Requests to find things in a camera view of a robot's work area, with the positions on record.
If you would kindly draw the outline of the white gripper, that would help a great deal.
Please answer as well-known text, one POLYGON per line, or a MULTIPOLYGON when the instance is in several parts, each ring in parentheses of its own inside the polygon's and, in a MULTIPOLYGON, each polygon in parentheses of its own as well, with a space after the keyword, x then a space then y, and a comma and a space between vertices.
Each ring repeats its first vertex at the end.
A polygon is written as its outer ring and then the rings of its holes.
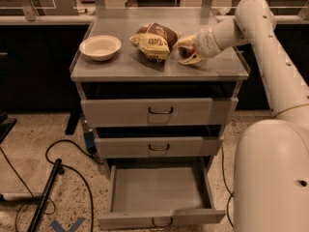
POLYGON ((196 47, 197 53, 200 55, 192 55, 178 61, 179 64, 185 66, 197 64, 204 58, 213 58, 222 52, 215 40, 212 27, 179 39, 178 47, 196 47))

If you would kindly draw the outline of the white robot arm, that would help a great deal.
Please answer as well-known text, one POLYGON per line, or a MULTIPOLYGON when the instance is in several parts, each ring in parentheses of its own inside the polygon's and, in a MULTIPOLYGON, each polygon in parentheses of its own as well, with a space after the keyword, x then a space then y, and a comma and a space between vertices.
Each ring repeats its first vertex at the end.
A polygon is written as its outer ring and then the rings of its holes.
POLYGON ((182 65, 250 44, 271 118, 239 139, 234 232, 309 232, 309 86, 275 36, 266 0, 240 0, 235 15, 178 41, 182 65))

